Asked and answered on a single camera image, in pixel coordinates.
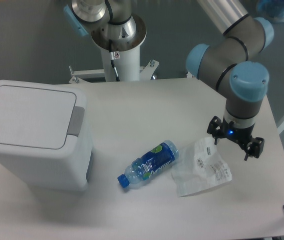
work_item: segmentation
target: blue plastic object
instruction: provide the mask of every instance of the blue plastic object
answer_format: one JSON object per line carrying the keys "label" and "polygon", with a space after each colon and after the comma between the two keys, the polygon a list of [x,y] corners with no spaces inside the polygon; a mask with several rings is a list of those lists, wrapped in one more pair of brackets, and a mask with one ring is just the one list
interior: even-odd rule
{"label": "blue plastic object", "polygon": [[68,23],[71,25],[73,30],[81,37],[87,36],[88,32],[85,30],[85,28],[80,24],[80,22],[77,20],[77,18],[74,16],[72,10],[69,8],[68,5],[66,5],[63,9],[64,15],[68,21]]}
{"label": "blue plastic object", "polygon": [[257,12],[272,23],[284,22],[284,0],[259,0]]}
{"label": "blue plastic object", "polygon": [[263,65],[245,61],[233,68],[230,85],[236,96],[254,103],[262,100],[266,95],[269,79],[269,73]]}
{"label": "blue plastic object", "polygon": [[176,146],[169,140],[166,140],[147,152],[142,157],[132,162],[125,169],[124,174],[117,179],[123,188],[130,184],[137,184],[147,180],[150,176],[157,174],[164,167],[178,159],[179,152]]}
{"label": "blue plastic object", "polygon": [[198,79],[198,70],[200,68],[202,58],[208,47],[209,45],[206,45],[204,43],[198,44],[190,51],[190,53],[187,56],[186,69],[197,79]]}
{"label": "blue plastic object", "polygon": [[267,46],[273,41],[274,39],[274,28],[273,25],[267,21],[265,18],[262,17],[256,17],[255,20],[259,21],[265,31],[265,45],[264,48],[267,48]]}

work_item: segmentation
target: blue bottle label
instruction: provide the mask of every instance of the blue bottle label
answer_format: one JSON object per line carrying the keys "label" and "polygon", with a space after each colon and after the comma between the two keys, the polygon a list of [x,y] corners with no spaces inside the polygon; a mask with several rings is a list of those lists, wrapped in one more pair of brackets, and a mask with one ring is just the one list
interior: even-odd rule
{"label": "blue bottle label", "polygon": [[171,149],[165,143],[161,143],[151,151],[144,154],[132,163],[133,169],[142,177],[148,179],[175,160]]}

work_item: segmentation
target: metal pipe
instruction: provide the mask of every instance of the metal pipe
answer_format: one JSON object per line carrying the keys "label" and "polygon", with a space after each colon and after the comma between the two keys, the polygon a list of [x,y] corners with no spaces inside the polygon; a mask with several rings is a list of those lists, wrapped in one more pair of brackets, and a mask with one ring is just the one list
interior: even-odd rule
{"label": "metal pipe", "polygon": [[198,3],[222,34],[248,14],[238,0],[198,0]]}

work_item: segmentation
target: blue bottle cap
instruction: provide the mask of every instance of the blue bottle cap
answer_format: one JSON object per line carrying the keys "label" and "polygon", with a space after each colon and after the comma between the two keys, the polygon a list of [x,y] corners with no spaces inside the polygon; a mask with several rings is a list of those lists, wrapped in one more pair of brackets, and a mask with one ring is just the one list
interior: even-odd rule
{"label": "blue bottle cap", "polygon": [[126,188],[127,186],[130,185],[130,181],[128,180],[128,178],[122,174],[121,176],[119,176],[117,178],[117,180],[119,181],[119,183],[121,184],[122,188]]}

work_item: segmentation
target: blue joint cap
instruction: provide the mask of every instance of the blue joint cap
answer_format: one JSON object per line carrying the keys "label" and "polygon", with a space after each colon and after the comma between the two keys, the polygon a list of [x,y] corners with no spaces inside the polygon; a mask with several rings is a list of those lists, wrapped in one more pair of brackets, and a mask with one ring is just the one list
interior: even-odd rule
{"label": "blue joint cap", "polygon": [[230,75],[230,85],[236,96],[247,102],[258,102],[268,90],[270,75],[258,62],[245,61],[237,64]]}
{"label": "blue joint cap", "polygon": [[207,50],[209,45],[206,44],[198,44],[194,47],[187,56],[186,59],[186,69],[192,75],[194,75],[198,79],[198,70],[200,68],[200,64],[202,58]]}
{"label": "blue joint cap", "polygon": [[267,46],[273,41],[274,39],[274,28],[273,25],[267,21],[265,18],[262,17],[256,17],[255,20],[259,21],[265,32],[265,45],[264,48],[267,48]]}
{"label": "blue joint cap", "polygon": [[124,174],[120,175],[117,180],[121,184],[122,188],[126,188],[130,185],[130,181]]}
{"label": "blue joint cap", "polygon": [[80,36],[84,37],[88,35],[88,32],[85,30],[85,28],[80,24],[80,22],[77,20],[77,18],[74,16],[72,10],[69,8],[68,5],[66,5],[63,9],[64,15],[68,21],[68,23],[71,25],[73,30]]}

